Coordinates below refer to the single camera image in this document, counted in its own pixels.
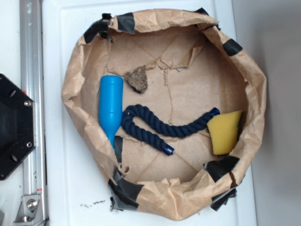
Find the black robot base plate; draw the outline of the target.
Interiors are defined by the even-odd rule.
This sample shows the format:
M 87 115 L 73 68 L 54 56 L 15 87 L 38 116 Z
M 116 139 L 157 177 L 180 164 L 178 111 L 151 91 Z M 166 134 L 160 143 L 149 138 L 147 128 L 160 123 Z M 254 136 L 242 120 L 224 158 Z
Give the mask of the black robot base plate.
M 35 148 L 34 101 L 0 75 L 0 179 L 6 180 Z

